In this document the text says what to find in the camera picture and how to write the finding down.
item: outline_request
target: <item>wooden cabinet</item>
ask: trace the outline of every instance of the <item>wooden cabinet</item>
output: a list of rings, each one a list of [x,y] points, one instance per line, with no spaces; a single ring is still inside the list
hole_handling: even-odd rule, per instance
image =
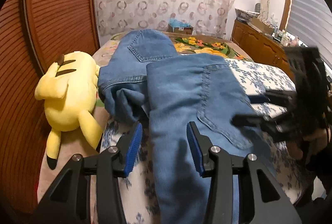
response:
[[[255,62],[260,61],[262,43],[259,36],[255,34],[255,32],[248,30],[239,44],[240,48],[244,50]]]
[[[294,80],[294,74],[289,67],[286,55],[283,55],[280,58],[278,58],[277,67],[283,70],[283,72],[285,72],[289,78]]]
[[[277,66],[277,61],[281,56],[282,51],[274,43],[266,39],[261,39],[261,56],[259,58],[259,63],[265,65]]]
[[[240,46],[244,34],[245,31],[243,26],[241,26],[241,23],[234,25],[232,32],[232,41],[238,46]]]
[[[234,23],[232,41],[240,46],[254,62],[276,66],[283,70],[292,80],[294,79],[281,44],[258,33],[249,25],[238,20]]]

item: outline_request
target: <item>window blind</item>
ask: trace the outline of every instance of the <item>window blind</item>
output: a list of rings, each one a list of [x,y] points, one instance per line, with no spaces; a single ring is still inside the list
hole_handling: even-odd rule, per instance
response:
[[[332,68],[332,13],[324,0],[292,0],[286,30],[307,46],[317,46]]]

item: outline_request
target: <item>jeans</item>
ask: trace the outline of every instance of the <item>jeans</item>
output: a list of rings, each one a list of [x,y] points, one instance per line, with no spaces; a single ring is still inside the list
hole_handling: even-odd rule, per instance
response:
[[[149,113],[146,65],[178,56],[173,43],[156,30],[131,31],[125,35],[109,64],[101,67],[99,97],[119,122],[132,125]]]
[[[142,37],[140,42],[133,41],[136,35]],[[155,35],[160,38],[158,43],[144,39]],[[268,168],[272,167],[270,147],[261,131],[239,129],[230,123],[234,114],[254,111],[224,58],[211,54],[177,55],[168,37],[161,33],[134,31],[121,40],[99,75],[99,92],[110,114],[125,122],[139,120],[144,110],[148,114],[162,224],[203,223],[210,178],[201,178],[195,170],[186,139],[189,121],[194,121],[201,134],[228,153],[243,157],[255,153]],[[233,223],[237,223],[236,176],[233,182]]]

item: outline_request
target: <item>cardboard box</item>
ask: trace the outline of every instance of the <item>cardboard box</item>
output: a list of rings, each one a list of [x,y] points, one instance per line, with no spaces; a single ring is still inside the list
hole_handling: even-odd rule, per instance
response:
[[[167,32],[171,32],[171,33],[178,33],[178,34],[193,34],[193,27],[175,27],[174,31],[173,31],[173,27],[171,27],[170,25],[168,25],[168,30]]]
[[[265,23],[263,23],[262,21],[260,21],[257,18],[252,18],[251,24],[253,24],[254,26],[256,26],[263,33],[266,33],[266,34],[269,34],[269,35],[272,35],[272,33],[274,31],[273,27],[270,27],[270,26],[266,25]]]

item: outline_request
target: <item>yellow plush toy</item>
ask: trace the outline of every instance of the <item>yellow plush toy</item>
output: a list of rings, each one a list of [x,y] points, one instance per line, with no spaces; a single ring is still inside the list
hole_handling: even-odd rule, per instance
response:
[[[34,92],[45,100],[47,121],[52,129],[46,143],[47,163],[55,169],[61,132],[81,127],[88,143],[96,149],[102,129],[91,115],[96,103],[99,66],[87,53],[75,51],[62,55],[41,77]]]

